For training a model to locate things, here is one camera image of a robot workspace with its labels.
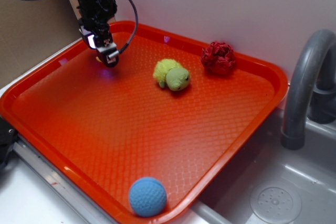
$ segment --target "textured ball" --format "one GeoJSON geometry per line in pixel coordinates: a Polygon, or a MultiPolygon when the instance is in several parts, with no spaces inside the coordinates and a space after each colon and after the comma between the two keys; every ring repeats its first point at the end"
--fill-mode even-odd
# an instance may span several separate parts
{"type": "Polygon", "coordinates": [[[131,187],[129,201],[133,211],[141,217],[152,217],[161,213],[167,203],[167,193],[155,178],[143,177],[131,187]]]}

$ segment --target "drain cover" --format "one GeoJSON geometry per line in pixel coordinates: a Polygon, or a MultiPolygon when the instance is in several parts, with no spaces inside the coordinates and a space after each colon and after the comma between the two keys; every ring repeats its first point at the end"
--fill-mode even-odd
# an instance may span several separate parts
{"type": "Polygon", "coordinates": [[[269,224],[290,223],[301,211],[299,194],[281,182],[266,182],[255,188],[250,204],[255,215],[269,224]]]}

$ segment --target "green stuffed toy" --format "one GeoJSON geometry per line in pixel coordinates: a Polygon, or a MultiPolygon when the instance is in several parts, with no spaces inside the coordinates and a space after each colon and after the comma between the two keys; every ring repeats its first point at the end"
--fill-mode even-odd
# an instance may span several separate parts
{"type": "Polygon", "coordinates": [[[172,91],[183,90],[190,83],[189,71],[172,59],[159,61],[155,66],[153,77],[158,81],[161,88],[165,88],[167,84],[172,91]]]}

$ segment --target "red crumpled object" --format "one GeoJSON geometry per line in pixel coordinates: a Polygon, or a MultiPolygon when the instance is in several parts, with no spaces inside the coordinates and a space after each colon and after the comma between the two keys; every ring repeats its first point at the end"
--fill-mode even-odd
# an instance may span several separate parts
{"type": "Polygon", "coordinates": [[[203,48],[201,63],[205,69],[226,75],[230,73],[236,60],[230,45],[214,41],[209,47],[203,48]]]}

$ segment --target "gray faucet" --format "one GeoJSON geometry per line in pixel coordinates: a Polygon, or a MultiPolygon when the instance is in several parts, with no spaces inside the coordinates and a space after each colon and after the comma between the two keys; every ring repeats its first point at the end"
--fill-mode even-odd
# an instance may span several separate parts
{"type": "Polygon", "coordinates": [[[281,144],[291,150],[304,146],[306,118],[325,124],[336,119],[336,35],[315,32],[295,67],[281,128],[281,144]]]}

